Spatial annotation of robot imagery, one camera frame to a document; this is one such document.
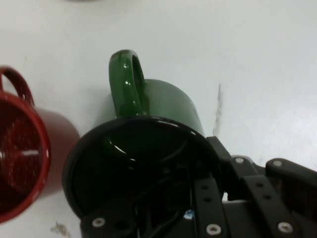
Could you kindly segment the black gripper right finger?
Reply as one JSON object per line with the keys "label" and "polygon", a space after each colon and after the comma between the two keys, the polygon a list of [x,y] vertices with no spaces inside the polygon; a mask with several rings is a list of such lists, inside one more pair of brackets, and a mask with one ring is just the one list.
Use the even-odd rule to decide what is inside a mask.
{"label": "black gripper right finger", "polygon": [[282,158],[264,167],[232,156],[215,137],[207,138],[219,161],[221,191],[232,238],[315,238],[317,173]]}

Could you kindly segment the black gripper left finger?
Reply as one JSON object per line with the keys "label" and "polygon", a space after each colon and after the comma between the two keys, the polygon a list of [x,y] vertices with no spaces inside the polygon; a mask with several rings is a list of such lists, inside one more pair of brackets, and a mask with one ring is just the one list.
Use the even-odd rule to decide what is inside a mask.
{"label": "black gripper left finger", "polygon": [[138,197],[115,198],[86,215],[84,238],[228,238],[214,178],[156,184]]}

